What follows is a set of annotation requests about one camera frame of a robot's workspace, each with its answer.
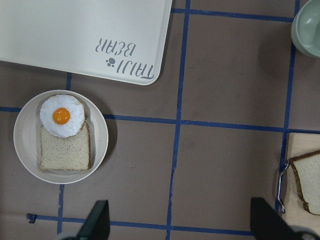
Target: egg yolk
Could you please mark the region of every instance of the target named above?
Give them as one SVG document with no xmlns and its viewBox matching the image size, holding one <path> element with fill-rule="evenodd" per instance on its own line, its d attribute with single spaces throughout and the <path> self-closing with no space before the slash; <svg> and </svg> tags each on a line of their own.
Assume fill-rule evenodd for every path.
<svg viewBox="0 0 320 240">
<path fill-rule="evenodd" d="M 64 107 L 59 107 L 53 112 L 52 119 L 56 124 L 66 124 L 70 119 L 70 112 Z"/>
</svg>

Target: bowl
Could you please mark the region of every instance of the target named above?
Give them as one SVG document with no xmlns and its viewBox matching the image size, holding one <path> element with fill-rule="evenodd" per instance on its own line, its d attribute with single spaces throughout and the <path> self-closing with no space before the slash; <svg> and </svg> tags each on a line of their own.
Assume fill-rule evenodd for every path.
<svg viewBox="0 0 320 240">
<path fill-rule="evenodd" d="M 320 0 L 308 1 L 291 25 L 295 47 L 309 57 L 320 58 Z"/>
<path fill-rule="evenodd" d="M 57 94 L 68 94 L 78 99 L 84 106 L 86 122 L 90 131 L 90 161 L 88 170 L 40 170 L 40 109 L 45 100 Z M 71 184 L 91 175 L 105 158 L 109 134 L 104 116 L 86 97 L 68 90 L 43 92 L 21 109 L 13 129 L 13 142 L 16 154 L 23 166 L 35 177 L 52 184 Z"/>
</svg>

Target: metal wire handle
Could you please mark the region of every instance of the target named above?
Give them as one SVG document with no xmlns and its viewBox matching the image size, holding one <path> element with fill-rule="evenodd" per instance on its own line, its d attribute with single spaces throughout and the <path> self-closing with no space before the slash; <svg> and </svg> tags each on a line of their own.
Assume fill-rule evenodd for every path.
<svg viewBox="0 0 320 240">
<path fill-rule="evenodd" d="M 283 169 L 282 172 L 280 173 L 279 179 L 278 179 L 277 200 L 278 200 L 278 202 L 280 203 L 281 211 L 282 211 L 282 213 L 284 213 L 284 214 L 286 213 L 286 209 L 285 209 L 285 206 L 284 206 L 283 202 L 282 202 L 281 199 L 280 199 L 280 193 L 281 193 L 282 176 L 283 176 L 283 174 L 285 173 L 285 171 L 288 169 L 288 167 L 289 167 L 289 162 L 288 162 L 288 161 L 285 161 L 285 163 L 284 163 L 284 169 Z"/>
</svg>

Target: toast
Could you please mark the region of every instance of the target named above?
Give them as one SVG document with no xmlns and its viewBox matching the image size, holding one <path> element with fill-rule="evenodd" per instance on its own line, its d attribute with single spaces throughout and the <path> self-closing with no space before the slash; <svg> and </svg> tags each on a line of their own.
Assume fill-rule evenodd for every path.
<svg viewBox="0 0 320 240">
<path fill-rule="evenodd" d="M 290 158 L 297 194 L 303 208 L 320 215 L 320 150 Z"/>
<path fill-rule="evenodd" d="M 40 128 L 41 170 L 87 170 L 90 169 L 90 132 L 86 122 L 73 136 L 60 138 Z"/>
</svg>

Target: paw print logo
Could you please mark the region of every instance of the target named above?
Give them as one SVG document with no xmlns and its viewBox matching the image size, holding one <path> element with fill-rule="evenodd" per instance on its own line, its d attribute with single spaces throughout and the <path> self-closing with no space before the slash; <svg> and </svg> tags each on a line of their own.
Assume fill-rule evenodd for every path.
<svg viewBox="0 0 320 240">
<path fill-rule="evenodd" d="M 112 57 L 109 58 L 109 60 L 105 60 L 105 62 L 107 63 L 108 67 L 114 67 L 116 60 Z"/>
</svg>

